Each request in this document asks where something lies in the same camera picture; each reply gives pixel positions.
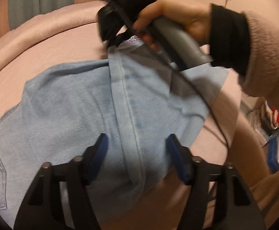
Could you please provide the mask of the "person's right hand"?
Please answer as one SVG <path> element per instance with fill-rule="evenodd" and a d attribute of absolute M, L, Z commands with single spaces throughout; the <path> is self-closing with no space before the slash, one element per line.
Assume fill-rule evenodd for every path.
<path fill-rule="evenodd" d="M 209 44 L 211 30 L 211 6 L 192 0 L 157 0 L 145 7 L 133 24 L 137 35 L 158 51 L 154 38 L 144 32 L 153 19 L 164 16 L 182 25 L 185 31 L 202 46 Z"/>

